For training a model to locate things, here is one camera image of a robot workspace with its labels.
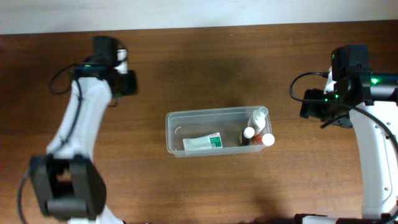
storage box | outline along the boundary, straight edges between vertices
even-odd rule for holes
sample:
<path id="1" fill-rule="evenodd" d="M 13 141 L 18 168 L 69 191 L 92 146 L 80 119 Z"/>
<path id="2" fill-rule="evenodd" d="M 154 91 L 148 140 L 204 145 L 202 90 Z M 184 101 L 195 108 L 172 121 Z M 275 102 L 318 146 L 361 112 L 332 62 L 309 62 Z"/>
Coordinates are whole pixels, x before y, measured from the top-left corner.
<path id="1" fill-rule="evenodd" d="M 239 135 L 248 126 L 253 111 L 260 106 L 171 112 L 166 116 L 167 150 L 175 157 L 215 156 L 259 152 L 265 145 L 239 146 Z M 266 117 L 264 132 L 271 133 L 271 121 Z M 220 133 L 222 148 L 185 151 L 183 139 L 199 138 Z"/>

bottle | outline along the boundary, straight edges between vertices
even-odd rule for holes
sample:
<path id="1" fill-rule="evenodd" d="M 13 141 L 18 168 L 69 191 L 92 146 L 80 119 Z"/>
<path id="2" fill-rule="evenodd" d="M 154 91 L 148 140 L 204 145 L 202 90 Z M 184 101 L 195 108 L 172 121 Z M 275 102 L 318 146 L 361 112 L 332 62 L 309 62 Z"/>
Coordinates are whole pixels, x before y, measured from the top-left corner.
<path id="1" fill-rule="evenodd" d="M 247 127 L 241 131 L 239 136 L 239 146 L 250 145 L 251 138 L 254 136 L 254 129 L 252 127 Z"/>
<path id="2" fill-rule="evenodd" d="M 272 134 L 265 134 L 263 136 L 257 136 L 253 139 L 253 143 L 256 145 L 271 146 L 275 143 L 275 137 Z"/>
<path id="3" fill-rule="evenodd" d="M 258 110 L 253 111 L 253 114 L 248 121 L 248 127 L 252 127 L 254 129 L 254 136 L 260 134 L 262 129 L 266 126 L 267 115 L 268 109 L 263 106 Z"/>

green light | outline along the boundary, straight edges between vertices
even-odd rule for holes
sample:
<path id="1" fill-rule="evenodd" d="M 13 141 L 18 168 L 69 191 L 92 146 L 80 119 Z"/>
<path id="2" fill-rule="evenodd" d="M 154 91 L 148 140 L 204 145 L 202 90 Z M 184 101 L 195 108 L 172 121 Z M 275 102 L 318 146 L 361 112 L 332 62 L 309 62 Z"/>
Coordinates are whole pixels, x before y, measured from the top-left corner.
<path id="1" fill-rule="evenodd" d="M 377 78 L 371 78 L 371 82 L 372 82 L 373 84 L 376 84 L 376 83 L 379 82 L 379 80 L 378 80 Z"/>

white wall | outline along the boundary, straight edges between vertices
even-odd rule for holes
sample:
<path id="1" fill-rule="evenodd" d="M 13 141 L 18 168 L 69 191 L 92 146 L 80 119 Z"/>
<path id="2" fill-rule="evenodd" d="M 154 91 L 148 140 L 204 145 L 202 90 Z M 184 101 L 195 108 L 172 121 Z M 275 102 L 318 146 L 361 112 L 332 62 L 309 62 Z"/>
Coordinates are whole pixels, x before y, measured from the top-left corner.
<path id="1" fill-rule="evenodd" d="M 398 0 L 0 0 L 0 34 L 398 19 Z"/>

brown table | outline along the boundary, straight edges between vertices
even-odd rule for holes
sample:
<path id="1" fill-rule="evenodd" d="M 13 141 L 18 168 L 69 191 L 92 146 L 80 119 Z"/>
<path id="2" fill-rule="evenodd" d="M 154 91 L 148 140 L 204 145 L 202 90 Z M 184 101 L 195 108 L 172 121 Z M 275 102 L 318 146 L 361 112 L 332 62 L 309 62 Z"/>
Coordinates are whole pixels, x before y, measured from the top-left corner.
<path id="1" fill-rule="evenodd" d="M 397 27 L 398 21 L 381 21 L 2 35 L 0 222 L 18 223 L 19 179 L 30 155 L 45 152 L 65 112 L 69 95 L 51 95 L 49 79 L 88 56 L 94 35 L 120 38 L 139 80 L 138 95 L 106 111 L 96 142 L 95 164 L 118 217 L 128 223 L 237 223 L 296 213 L 360 217 L 354 131 L 321 130 L 318 120 L 300 118 L 288 87 L 303 72 L 328 70 L 331 51 L 346 44 L 369 45 L 375 70 L 398 72 Z M 324 84 L 306 78 L 295 92 L 302 96 Z M 272 147 L 188 159 L 167 152 L 168 112 L 253 105 L 270 111 Z M 24 210 L 30 223 L 43 222 L 30 183 Z"/>

